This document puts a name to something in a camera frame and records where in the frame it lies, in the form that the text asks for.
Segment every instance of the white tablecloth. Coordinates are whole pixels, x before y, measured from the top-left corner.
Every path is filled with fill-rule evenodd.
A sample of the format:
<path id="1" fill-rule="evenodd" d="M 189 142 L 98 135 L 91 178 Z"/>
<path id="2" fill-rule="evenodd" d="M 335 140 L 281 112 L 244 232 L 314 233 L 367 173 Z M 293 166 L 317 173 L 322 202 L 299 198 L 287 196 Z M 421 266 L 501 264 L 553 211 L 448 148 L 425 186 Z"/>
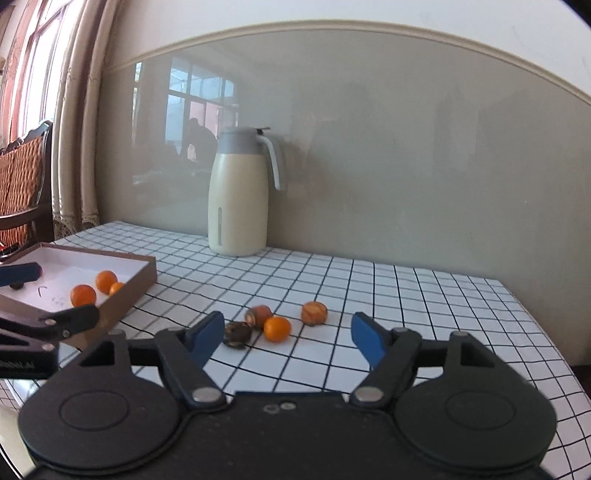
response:
<path id="1" fill-rule="evenodd" d="M 591 403 L 572 370 L 538 323 L 499 281 L 420 268 L 374 264 L 268 248 L 248 258 L 215 255 L 202 236 L 113 222 L 57 241 L 62 245 L 152 255 L 158 283 L 121 321 L 129 338 L 192 326 L 219 310 L 242 319 L 248 306 L 266 304 L 290 319 L 289 340 L 273 344 L 253 335 L 244 350 L 220 345 L 205 370 L 227 395 L 239 390 L 349 394 L 369 371 L 354 348 L 350 322 L 363 311 L 387 328 L 406 326 L 426 339 L 447 340 L 466 330 L 533 383 L 554 405 L 557 434 L 543 466 L 556 478 L 591 475 Z M 308 327 L 301 305 L 329 308 L 327 324 Z M 61 364 L 77 351 L 60 348 Z M 160 383 L 155 368 L 137 375 Z M 422 368 L 417 382 L 441 368 Z M 18 408 L 42 382 L 10 381 L 0 401 Z"/>

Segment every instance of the wooden chair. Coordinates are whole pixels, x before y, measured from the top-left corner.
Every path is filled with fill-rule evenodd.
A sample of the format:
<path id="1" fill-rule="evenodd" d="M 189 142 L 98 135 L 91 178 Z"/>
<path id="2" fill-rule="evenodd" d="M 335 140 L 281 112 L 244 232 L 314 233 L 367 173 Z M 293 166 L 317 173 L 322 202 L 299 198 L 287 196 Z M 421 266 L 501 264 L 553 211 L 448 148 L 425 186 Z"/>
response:
<path id="1" fill-rule="evenodd" d="M 52 127 L 43 122 L 22 144 L 0 155 L 0 262 L 36 242 L 54 240 Z"/>

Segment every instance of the white thermos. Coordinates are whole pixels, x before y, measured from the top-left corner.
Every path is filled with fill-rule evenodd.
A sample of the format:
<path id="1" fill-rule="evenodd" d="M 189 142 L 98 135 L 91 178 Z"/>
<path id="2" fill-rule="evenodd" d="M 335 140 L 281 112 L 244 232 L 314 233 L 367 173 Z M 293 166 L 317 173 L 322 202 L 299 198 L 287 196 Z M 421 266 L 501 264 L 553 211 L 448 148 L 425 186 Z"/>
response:
<path id="1" fill-rule="evenodd" d="M 231 128 L 220 136 L 209 180 L 209 248 L 221 255 L 246 257 L 267 245 L 269 187 L 267 156 L 275 188 L 281 190 L 279 146 L 261 129 Z"/>

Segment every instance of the small orange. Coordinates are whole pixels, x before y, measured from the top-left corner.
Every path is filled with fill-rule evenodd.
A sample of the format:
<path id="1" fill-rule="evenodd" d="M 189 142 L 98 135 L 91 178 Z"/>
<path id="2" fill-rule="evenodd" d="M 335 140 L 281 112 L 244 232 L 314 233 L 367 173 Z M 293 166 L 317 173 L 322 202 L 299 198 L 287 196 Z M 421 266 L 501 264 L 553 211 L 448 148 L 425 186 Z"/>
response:
<path id="1" fill-rule="evenodd" d="M 77 285 L 70 291 L 70 301 L 73 307 L 94 305 L 96 302 L 95 289 L 90 285 Z"/>
<path id="2" fill-rule="evenodd" d="M 282 342 L 287 340 L 291 333 L 291 323 L 283 317 L 271 317 L 265 322 L 263 331 L 270 342 Z"/>
<path id="3" fill-rule="evenodd" d="M 120 281 L 113 283 L 109 289 L 109 295 L 115 295 L 123 285 L 125 284 Z"/>
<path id="4" fill-rule="evenodd" d="M 117 283 L 117 275 L 111 270 L 100 272 L 95 279 L 96 288 L 105 295 L 108 295 L 113 283 Z"/>

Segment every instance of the blue gripper pad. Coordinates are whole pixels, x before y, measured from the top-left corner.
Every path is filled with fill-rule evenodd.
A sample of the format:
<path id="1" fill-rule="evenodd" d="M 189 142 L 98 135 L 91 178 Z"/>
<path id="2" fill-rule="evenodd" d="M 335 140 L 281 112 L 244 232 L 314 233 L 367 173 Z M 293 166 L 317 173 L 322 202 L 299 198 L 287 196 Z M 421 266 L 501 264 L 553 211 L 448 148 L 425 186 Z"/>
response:
<path id="1" fill-rule="evenodd" d="M 41 265 L 36 262 L 0 266 L 0 287 L 13 283 L 27 283 L 39 280 L 40 277 Z"/>
<path id="2" fill-rule="evenodd" d="M 351 338 L 371 368 L 377 366 L 392 345 L 390 332 L 363 312 L 353 315 Z"/>
<path id="3" fill-rule="evenodd" d="M 185 347 L 191 359 L 202 367 L 223 340 L 225 322 L 221 312 L 211 312 L 201 322 L 187 331 Z"/>

